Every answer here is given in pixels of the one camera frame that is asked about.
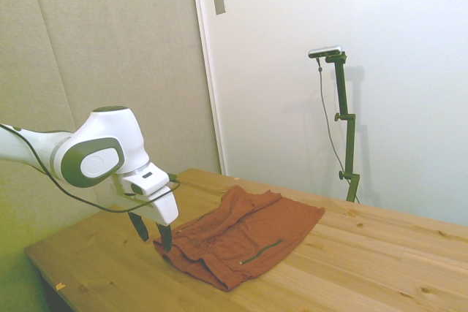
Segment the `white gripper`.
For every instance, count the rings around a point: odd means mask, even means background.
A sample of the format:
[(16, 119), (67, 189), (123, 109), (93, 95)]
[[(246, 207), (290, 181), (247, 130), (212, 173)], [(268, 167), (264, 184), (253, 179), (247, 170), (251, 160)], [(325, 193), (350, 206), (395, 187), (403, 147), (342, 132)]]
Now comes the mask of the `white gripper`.
[(157, 189), (151, 184), (139, 185), (126, 180), (123, 184), (114, 180), (113, 186), (117, 193), (117, 204), (130, 210), (129, 219), (140, 239), (143, 242), (149, 239), (142, 217), (151, 219), (157, 223), (164, 251), (169, 252), (173, 245), (170, 224), (178, 218), (178, 207), (172, 190), (168, 186)]

